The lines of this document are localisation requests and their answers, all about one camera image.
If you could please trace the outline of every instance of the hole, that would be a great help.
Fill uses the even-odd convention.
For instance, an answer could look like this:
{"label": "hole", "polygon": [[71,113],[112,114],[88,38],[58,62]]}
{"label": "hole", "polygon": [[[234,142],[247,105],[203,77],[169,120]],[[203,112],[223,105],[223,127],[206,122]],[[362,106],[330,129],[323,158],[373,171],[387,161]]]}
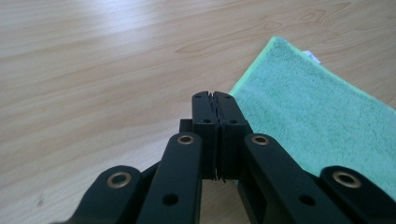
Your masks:
{"label": "hole", "polygon": [[108,177],[107,186],[111,189],[120,189],[131,182],[131,175],[127,172],[116,172]]}
{"label": "hole", "polygon": [[177,141],[178,141],[180,144],[188,145],[188,144],[191,144],[191,143],[194,142],[194,138],[193,138],[192,136],[189,136],[189,135],[182,135],[182,136],[180,136],[180,137],[177,139]]}
{"label": "hole", "polygon": [[116,175],[116,176],[113,177],[113,179],[111,181],[113,182],[113,184],[119,184],[119,183],[122,183],[125,180],[126,180],[126,176],[125,175]]}
{"label": "hole", "polygon": [[270,140],[264,136],[253,136],[251,140],[258,145],[267,145],[270,143]]}
{"label": "hole", "polygon": [[163,203],[172,206],[175,205],[178,202],[178,197],[176,194],[167,194],[163,196]]}
{"label": "hole", "polygon": [[308,206],[314,206],[315,205],[315,200],[306,194],[301,195],[298,199],[300,199],[300,202],[308,205]]}
{"label": "hole", "polygon": [[346,172],[337,171],[332,173],[332,178],[339,184],[352,189],[358,189],[361,187],[359,179]]}
{"label": "hole", "polygon": [[342,181],[344,181],[348,184],[352,184],[354,182],[352,177],[350,177],[349,175],[340,175],[339,177]]}

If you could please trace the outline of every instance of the wooden table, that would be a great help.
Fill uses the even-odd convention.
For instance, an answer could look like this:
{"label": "wooden table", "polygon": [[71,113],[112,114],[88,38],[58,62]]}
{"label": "wooden table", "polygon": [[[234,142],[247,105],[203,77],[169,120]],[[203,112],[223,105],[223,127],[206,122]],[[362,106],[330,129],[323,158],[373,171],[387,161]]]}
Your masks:
{"label": "wooden table", "polygon": [[[0,223],[66,220],[107,168],[148,168],[273,35],[396,108],[396,1],[1,0]],[[201,222],[248,222],[233,182],[204,182]]]}

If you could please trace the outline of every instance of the black plastic part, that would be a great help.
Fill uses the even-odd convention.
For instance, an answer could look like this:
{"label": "black plastic part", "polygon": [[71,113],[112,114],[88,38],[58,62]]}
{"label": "black plastic part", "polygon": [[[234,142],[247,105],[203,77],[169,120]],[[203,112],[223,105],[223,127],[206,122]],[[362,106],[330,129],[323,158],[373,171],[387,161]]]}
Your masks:
{"label": "black plastic part", "polygon": [[197,134],[178,133],[171,137],[137,223],[198,223],[201,151],[202,141]]}
{"label": "black plastic part", "polygon": [[[131,175],[124,187],[113,189],[107,179],[118,172]],[[116,166],[102,172],[85,192],[78,209],[64,224],[134,223],[144,200],[141,174],[128,166]]]}
{"label": "black plastic part", "polygon": [[181,119],[178,131],[180,133],[192,133],[192,119]]}
{"label": "black plastic part", "polygon": [[351,223],[274,138],[249,134],[245,144],[244,164],[267,202],[263,223]]}
{"label": "black plastic part", "polygon": [[147,170],[142,172],[142,179],[143,179],[143,190],[145,192],[149,191],[149,187],[151,185],[151,181],[157,172],[158,166],[160,162],[155,163],[154,165],[150,166]]}
{"label": "black plastic part", "polygon": [[202,178],[216,179],[218,121],[212,95],[207,91],[192,96],[192,131],[203,139]]}
{"label": "black plastic part", "polygon": [[320,185],[355,223],[396,223],[396,203],[360,173],[342,166],[327,167],[320,174]]}
{"label": "black plastic part", "polygon": [[218,176],[223,179],[237,179],[240,175],[240,157],[244,138],[253,131],[231,95],[216,91],[213,98],[220,126]]}
{"label": "black plastic part", "polygon": [[245,206],[245,211],[247,212],[250,223],[263,223],[267,203],[262,196],[260,189],[251,187],[239,180],[238,193],[241,197],[243,205]]}

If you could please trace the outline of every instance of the green towel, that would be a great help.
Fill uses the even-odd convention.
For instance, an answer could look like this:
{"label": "green towel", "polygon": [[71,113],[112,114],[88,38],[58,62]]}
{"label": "green towel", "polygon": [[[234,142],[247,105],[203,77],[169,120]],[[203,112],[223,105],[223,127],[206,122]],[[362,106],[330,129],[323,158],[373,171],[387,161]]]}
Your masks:
{"label": "green towel", "polygon": [[230,94],[255,133],[273,136],[307,172],[341,165],[396,199],[396,112],[282,37],[273,37]]}

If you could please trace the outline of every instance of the light wood surface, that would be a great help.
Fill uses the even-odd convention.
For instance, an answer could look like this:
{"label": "light wood surface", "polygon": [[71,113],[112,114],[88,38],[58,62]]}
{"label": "light wood surface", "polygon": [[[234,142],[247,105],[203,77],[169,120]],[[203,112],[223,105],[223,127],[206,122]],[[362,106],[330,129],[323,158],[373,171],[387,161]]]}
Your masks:
{"label": "light wood surface", "polygon": [[[396,108],[396,1],[0,1],[0,223],[69,218],[115,165],[158,161],[198,91],[273,35]],[[247,223],[204,182],[201,223]]]}

